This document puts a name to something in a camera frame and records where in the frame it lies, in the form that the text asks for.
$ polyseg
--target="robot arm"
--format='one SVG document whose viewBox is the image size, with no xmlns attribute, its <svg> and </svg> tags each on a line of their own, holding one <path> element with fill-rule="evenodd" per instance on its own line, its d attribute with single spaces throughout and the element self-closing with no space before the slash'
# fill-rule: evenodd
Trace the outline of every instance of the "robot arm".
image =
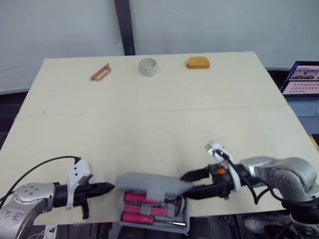
<svg viewBox="0 0 319 239">
<path fill-rule="evenodd" d="M 26 238 L 35 218 L 52 208 L 81 206 L 83 219 L 88 218 L 87 198 L 114 188 L 110 183 L 89 184 L 92 175 L 89 164 L 81 159 L 69 171 L 67 185 L 29 183 L 16 189 L 10 202 L 0 209 L 0 239 Z"/>
<path fill-rule="evenodd" d="M 218 143 L 211 141 L 205 148 L 220 163 L 189 171 L 181 180 L 197 181 L 211 174 L 213 184 L 195 186 L 184 193 L 185 197 L 198 200 L 218 196 L 228 199 L 231 191 L 238 191 L 234 189 L 234 180 L 237 178 L 235 174 L 240 180 L 236 184 L 251 187 L 267 185 L 269 190 L 277 188 L 282 199 L 274 194 L 273 196 L 290 211 L 295 227 L 312 237 L 319 236 L 319 185 L 315 183 L 316 170 L 309 162 L 294 157 L 280 160 L 253 157 L 234 165 L 232 160 L 229 160 L 231 155 Z"/>
</svg>

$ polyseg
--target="gray case lid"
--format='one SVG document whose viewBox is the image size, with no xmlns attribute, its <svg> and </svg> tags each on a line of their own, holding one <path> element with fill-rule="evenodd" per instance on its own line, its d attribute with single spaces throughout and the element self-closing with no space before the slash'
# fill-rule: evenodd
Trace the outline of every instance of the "gray case lid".
<svg viewBox="0 0 319 239">
<path fill-rule="evenodd" d="M 176 177 L 130 172 L 120 176 L 116 181 L 116 186 L 130 190 L 146 191 L 148 200 L 164 201 L 167 196 L 183 194 L 194 184 L 181 181 Z"/>
</svg>

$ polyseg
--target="screwdriver set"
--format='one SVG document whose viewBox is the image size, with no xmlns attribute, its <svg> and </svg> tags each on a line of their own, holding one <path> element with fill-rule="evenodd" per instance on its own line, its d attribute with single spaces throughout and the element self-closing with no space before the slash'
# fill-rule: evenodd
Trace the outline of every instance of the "screwdriver set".
<svg viewBox="0 0 319 239">
<path fill-rule="evenodd" d="M 187 233 L 189 214 L 182 193 L 192 183 L 175 177 L 127 173 L 118 178 L 117 187 L 125 190 L 119 224 L 153 230 Z"/>
</svg>

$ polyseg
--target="laptop screen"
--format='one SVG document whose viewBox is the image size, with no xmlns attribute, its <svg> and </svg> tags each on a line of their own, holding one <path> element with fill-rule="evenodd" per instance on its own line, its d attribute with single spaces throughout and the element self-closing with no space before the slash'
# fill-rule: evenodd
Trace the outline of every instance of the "laptop screen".
<svg viewBox="0 0 319 239">
<path fill-rule="evenodd" d="M 280 90 L 286 98 L 319 98 L 319 62 L 297 61 Z"/>
</svg>

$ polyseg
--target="orange sponge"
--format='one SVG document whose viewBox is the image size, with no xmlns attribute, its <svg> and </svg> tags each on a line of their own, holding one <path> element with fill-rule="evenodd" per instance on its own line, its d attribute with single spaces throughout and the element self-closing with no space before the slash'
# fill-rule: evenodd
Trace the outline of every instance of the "orange sponge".
<svg viewBox="0 0 319 239">
<path fill-rule="evenodd" d="M 188 69 L 208 69 L 209 60 L 204 56 L 190 57 L 187 61 L 186 67 Z"/>
</svg>

